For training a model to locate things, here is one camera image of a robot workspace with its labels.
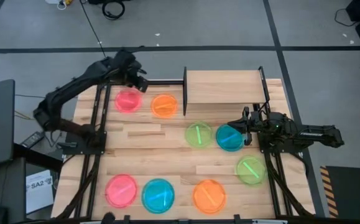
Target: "power cord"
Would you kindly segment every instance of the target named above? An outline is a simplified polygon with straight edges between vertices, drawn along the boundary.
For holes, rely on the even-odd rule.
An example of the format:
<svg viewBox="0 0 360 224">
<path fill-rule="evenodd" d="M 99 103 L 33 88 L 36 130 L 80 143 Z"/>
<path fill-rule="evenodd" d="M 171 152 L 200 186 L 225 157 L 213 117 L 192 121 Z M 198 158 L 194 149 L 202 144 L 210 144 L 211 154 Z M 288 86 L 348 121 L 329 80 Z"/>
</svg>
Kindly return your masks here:
<svg viewBox="0 0 360 224">
<path fill-rule="evenodd" d="M 86 18 L 87 18 L 87 21 L 88 21 L 88 23 L 89 23 L 89 25 L 90 25 L 90 27 L 91 27 L 91 30 L 93 31 L 93 33 L 94 33 L 94 35 L 95 35 L 95 38 L 96 38 L 97 41 L 98 41 L 99 47 L 101 48 L 101 51 L 102 51 L 102 53 L 104 54 L 104 58 L 106 58 L 105 51 L 104 51 L 104 48 L 103 48 L 103 46 L 102 46 L 102 44 L 101 44 L 101 41 L 99 41 L 99 38 L 98 38 L 98 36 L 97 36 L 97 34 L 96 34 L 95 30 L 94 30 L 94 27 L 93 27 L 93 25 L 91 24 L 90 19 L 88 18 L 86 9 L 85 9 L 85 7 L 84 7 L 84 3 L 85 3 L 85 2 L 82 2 L 81 0 L 79 0 L 79 2 L 80 2 L 80 4 L 81 4 L 81 8 L 83 9 L 83 12 L 85 13 L 85 16 L 86 16 Z"/>
<path fill-rule="evenodd" d="M 22 95 L 22 94 L 16 94 L 16 96 L 44 99 L 43 96 L 32 96 L 32 95 Z"/>
<path fill-rule="evenodd" d="M 335 13 L 335 22 L 337 22 L 338 24 L 341 24 L 343 26 L 346 26 L 346 27 L 351 27 L 351 26 L 355 25 L 355 23 L 357 23 L 357 21 L 353 22 L 352 24 L 345 24 L 345 23 L 342 23 L 342 22 L 337 20 L 337 13 L 339 13 L 339 11 L 342 11 L 342 10 L 346 10 L 346 9 L 339 9 L 339 10 L 336 11 L 336 13 Z"/>
<path fill-rule="evenodd" d="M 5 171 L 4 171 L 3 185 L 2 185 L 2 188 L 1 188 L 1 194 L 0 194 L 0 207 L 1 207 L 1 204 L 2 204 L 2 202 L 3 202 L 4 188 L 5 188 L 5 186 L 6 186 L 8 167 L 9 167 L 11 164 L 12 164 L 12 161 L 8 162 L 8 164 L 6 165 Z"/>
<path fill-rule="evenodd" d="M 14 110 L 14 112 L 17 113 L 17 114 L 15 114 L 14 116 L 16 116 L 16 117 L 18 117 L 18 118 L 20 118 L 20 119 L 25 119 L 25 120 L 29 120 L 29 121 L 33 121 L 33 120 L 34 120 L 33 118 L 31 118 L 31 117 L 29 117 L 29 116 L 26 116 L 26 115 L 24 115 L 23 113 L 20 113 L 20 112 L 18 112 L 18 111 L 16 111 L 16 110 Z"/>
<path fill-rule="evenodd" d="M 48 139 L 46 133 L 44 132 L 44 136 L 49 144 L 50 147 L 54 147 L 57 145 L 58 140 L 60 139 L 60 137 L 62 136 L 62 131 L 60 131 L 60 134 L 58 135 L 58 137 L 55 139 L 55 141 L 53 140 L 53 132 L 50 132 L 50 139 Z"/>
</svg>

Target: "wooden table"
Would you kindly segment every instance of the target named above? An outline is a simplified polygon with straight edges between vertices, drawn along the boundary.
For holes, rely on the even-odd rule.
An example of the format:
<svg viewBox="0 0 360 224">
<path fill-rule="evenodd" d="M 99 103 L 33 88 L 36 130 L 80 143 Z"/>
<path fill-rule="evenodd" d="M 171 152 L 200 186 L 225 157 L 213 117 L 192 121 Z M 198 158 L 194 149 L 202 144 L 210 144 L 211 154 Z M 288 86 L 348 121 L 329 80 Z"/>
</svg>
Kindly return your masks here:
<svg viewBox="0 0 360 224">
<path fill-rule="evenodd" d="M 267 85 L 271 110 L 289 116 L 281 80 L 267 79 Z M 215 142 L 206 149 L 192 149 L 184 137 L 186 128 L 195 121 L 205 121 L 217 130 L 220 125 L 239 119 L 245 105 L 203 105 L 189 108 L 187 115 L 183 116 L 182 86 L 153 85 L 148 87 L 143 96 L 141 108 L 133 114 L 124 114 L 118 112 L 114 106 L 114 98 L 121 89 L 123 87 L 114 86 L 111 90 L 106 123 L 108 139 L 99 166 L 93 219 L 102 219 L 109 211 L 120 220 L 125 215 L 130 215 L 132 220 L 232 219 L 234 214 L 240 214 L 241 218 L 275 217 L 268 180 L 258 187 L 252 187 L 243 184 L 234 175 L 234 166 L 242 156 L 250 155 L 264 160 L 256 135 L 253 135 L 254 140 L 250 146 L 238 152 L 226 152 Z M 95 91 L 96 87 L 92 87 L 79 95 L 74 122 L 90 123 Z M 161 93 L 170 93 L 178 101 L 177 114 L 173 118 L 156 118 L 150 112 L 151 100 Z M 314 213 L 303 164 L 289 154 L 282 154 L 282 162 L 289 189 L 309 212 Z M 52 217 L 61 213 L 76 193 L 82 165 L 83 156 L 75 156 L 63 167 Z M 116 174 L 130 174 L 137 181 L 137 198 L 130 207 L 113 208 L 106 202 L 105 186 Z M 173 207 L 160 215 L 149 213 L 142 206 L 139 196 L 143 186 L 154 178 L 168 180 L 175 189 Z M 218 181 L 226 191 L 226 206 L 217 215 L 205 215 L 193 205 L 192 191 L 195 185 L 204 179 Z M 277 189 L 281 212 L 284 214 L 283 197 L 278 187 Z M 86 213 L 87 200 L 88 192 L 83 198 L 82 215 Z"/>
</svg>

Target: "wooden shelf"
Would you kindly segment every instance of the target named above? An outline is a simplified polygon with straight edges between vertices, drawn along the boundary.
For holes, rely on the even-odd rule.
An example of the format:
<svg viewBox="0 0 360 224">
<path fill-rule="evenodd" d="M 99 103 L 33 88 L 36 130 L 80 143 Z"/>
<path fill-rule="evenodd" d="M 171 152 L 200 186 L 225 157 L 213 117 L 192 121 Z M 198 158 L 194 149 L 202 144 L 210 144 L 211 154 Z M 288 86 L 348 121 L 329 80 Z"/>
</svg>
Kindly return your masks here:
<svg viewBox="0 0 360 224">
<path fill-rule="evenodd" d="M 184 108 L 196 104 L 264 103 L 265 95 L 260 72 L 260 70 L 185 69 Z"/>
</svg>

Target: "blue petri dish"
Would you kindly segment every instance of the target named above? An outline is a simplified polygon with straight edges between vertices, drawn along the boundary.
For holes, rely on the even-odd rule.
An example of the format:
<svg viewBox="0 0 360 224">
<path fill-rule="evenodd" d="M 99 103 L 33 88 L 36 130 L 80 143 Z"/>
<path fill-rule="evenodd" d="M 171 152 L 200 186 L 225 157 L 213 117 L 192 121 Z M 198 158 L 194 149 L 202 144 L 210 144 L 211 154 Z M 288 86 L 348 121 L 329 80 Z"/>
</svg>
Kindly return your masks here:
<svg viewBox="0 0 360 224">
<path fill-rule="evenodd" d="M 142 190 L 142 204 L 150 213 L 164 213 L 173 203 L 174 189 L 167 180 L 153 179 Z"/>
<path fill-rule="evenodd" d="M 237 130 L 224 124 L 217 129 L 216 141 L 225 151 L 235 152 L 243 147 L 244 138 Z"/>
</svg>

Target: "petri dish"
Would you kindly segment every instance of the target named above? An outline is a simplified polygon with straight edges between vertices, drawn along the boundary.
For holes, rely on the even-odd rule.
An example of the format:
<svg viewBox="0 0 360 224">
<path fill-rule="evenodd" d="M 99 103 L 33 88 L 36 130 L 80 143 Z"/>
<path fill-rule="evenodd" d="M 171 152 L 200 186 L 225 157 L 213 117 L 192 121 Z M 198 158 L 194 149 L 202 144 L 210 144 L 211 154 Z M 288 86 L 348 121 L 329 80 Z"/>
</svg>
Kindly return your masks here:
<svg viewBox="0 0 360 224">
<path fill-rule="evenodd" d="M 142 204 L 150 213 L 164 213 L 173 203 L 174 189 L 167 180 L 150 180 L 142 190 Z"/>
<path fill-rule="evenodd" d="M 252 156 L 242 157 L 236 165 L 235 172 L 245 184 L 259 184 L 267 175 L 265 165 Z"/>
<path fill-rule="evenodd" d="M 152 113 L 158 118 L 169 118 L 177 111 L 177 100 L 170 94 L 155 96 L 150 104 Z"/>
<path fill-rule="evenodd" d="M 209 124 L 197 121 L 191 124 L 185 131 L 185 139 L 193 147 L 203 148 L 212 141 L 213 130 Z"/>
<path fill-rule="evenodd" d="M 115 107 L 121 113 L 133 113 L 140 108 L 141 99 L 141 93 L 138 90 L 127 88 L 116 95 Z"/>
<path fill-rule="evenodd" d="M 223 186 L 215 180 L 202 180 L 193 189 L 193 203 L 205 214 L 218 213 L 226 203 Z"/>
<path fill-rule="evenodd" d="M 244 138 L 234 128 L 227 124 L 221 125 L 216 132 L 217 144 L 228 152 L 236 152 L 243 147 Z"/>
<path fill-rule="evenodd" d="M 115 208 L 129 206 L 137 195 L 136 181 L 129 175 L 119 174 L 114 176 L 106 185 L 106 201 Z"/>
</svg>

